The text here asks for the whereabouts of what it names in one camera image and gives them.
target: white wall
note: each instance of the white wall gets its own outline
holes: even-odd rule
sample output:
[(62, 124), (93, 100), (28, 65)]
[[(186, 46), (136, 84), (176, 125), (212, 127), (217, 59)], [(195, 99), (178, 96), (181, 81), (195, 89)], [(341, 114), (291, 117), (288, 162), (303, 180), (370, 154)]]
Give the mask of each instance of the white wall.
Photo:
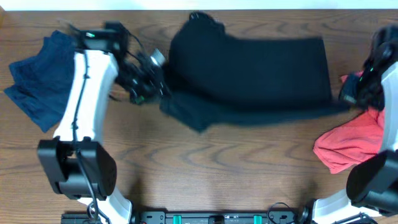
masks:
[(398, 0), (0, 0), (7, 11), (132, 9), (398, 9)]

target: pink cloth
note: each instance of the pink cloth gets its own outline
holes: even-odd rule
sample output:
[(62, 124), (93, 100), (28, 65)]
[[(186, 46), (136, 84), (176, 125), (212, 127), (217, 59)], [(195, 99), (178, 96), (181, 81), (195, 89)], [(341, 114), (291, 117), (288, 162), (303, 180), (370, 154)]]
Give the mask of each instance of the pink cloth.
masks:
[(376, 155), (381, 147), (383, 129), (384, 111), (370, 108), (354, 120), (320, 136), (313, 151), (332, 174), (337, 174)]

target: wooden table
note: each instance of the wooden table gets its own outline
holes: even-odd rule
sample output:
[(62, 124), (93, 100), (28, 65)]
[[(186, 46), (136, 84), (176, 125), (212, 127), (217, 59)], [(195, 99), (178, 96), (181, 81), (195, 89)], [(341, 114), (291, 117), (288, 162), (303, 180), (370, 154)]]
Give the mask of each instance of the wooden table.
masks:
[(3, 20), (3, 18), (4, 18), (4, 9), (0, 6), (0, 27), (1, 27), (1, 24), (2, 24), (2, 20)]
[[(0, 223), (59, 223), (85, 207), (56, 195), (36, 156), (50, 139), (4, 94), (14, 82), (11, 62), (38, 53), (57, 18), (82, 29), (120, 20), (147, 47), (167, 54), (188, 11), (7, 12), (0, 29)], [(322, 35), (337, 94), (339, 76), (361, 69), (372, 34), (396, 22), (398, 11), (211, 11), (228, 33), (245, 38)], [(118, 164), (121, 192), (141, 208), (266, 210), (274, 202), (298, 207), (343, 189), (349, 171), (332, 175), (312, 152), (314, 140), (354, 118), (350, 111), (262, 128), (219, 125), (197, 134), (156, 105), (110, 102), (104, 147)], [(380, 223), (397, 223), (381, 218)]]

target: black cloth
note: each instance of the black cloth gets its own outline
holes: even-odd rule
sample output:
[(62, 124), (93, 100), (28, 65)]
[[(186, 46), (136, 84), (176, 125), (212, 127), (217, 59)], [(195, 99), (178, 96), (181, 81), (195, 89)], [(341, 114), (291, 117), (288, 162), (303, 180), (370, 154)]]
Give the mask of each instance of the black cloth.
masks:
[(44, 38), (38, 55), (9, 68), (15, 84), (4, 90), (43, 132), (62, 119), (75, 73), (73, 38), (59, 31)]
[(205, 14), (173, 38), (161, 110), (197, 131), (261, 125), (347, 110), (332, 99), (321, 38), (238, 39)]

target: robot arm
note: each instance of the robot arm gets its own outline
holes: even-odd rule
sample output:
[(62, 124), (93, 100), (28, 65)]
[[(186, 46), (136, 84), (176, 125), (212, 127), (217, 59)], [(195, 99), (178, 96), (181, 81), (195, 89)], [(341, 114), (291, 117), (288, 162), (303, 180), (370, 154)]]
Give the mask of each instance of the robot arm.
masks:
[[(81, 93), (80, 108), (77, 114), (77, 141), (90, 138), (93, 142), (103, 144), (103, 121), (108, 105), (109, 91), (118, 75), (118, 63), (113, 54), (105, 54), (102, 50), (85, 50), (75, 54), (75, 77), (65, 114), (53, 137), (60, 141), (73, 141), (72, 122), (76, 105), (83, 86), (84, 75), (87, 69), (88, 79)], [(91, 197), (81, 197), (79, 202), (89, 205)], [(98, 200), (98, 208), (112, 223), (128, 224), (131, 219), (132, 203), (125, 199), (117, 187), (114, 188), (105, 200)]]
[[(379, 154), (353, 168), (346, 189), (315, 201), (312, 220), (317, 223), (344, 220), (359, 213), (370, 217), (398, 213), (397, 35), (398, 28), (387, 27), (375, 36), (373, 51), (365, 63), (364, 78), (355, 83), (354, 93), (358, 94), (343, 95), (343, 98), (354, 99), (360, 104), (357, 106), (384, 108), (384, 135)], [(350, 85), (345, 84), (342, 93), (349, 93)]]

